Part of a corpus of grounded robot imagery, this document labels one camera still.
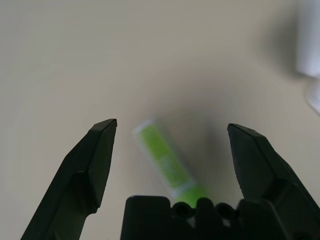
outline white surface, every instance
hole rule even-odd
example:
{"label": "white surface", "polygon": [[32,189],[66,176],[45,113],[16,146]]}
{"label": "white surface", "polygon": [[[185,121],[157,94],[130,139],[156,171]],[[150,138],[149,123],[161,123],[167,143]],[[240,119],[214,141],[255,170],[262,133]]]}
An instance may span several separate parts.
{"label": "white surface", "polygon": [[297,70],[320,76],[320,1],[299,1]]}
{"label": "white surface", "polygon": [[320,203],[320,118],[295,74],[291,0],[2,0],[0,238],[19,239],[65,155],[117,118],[102,206],[81,239],[119,239],[126,198],[168,195],[131,130],[160,117],[212,200],[236,205],[227,125],[264,134]]}

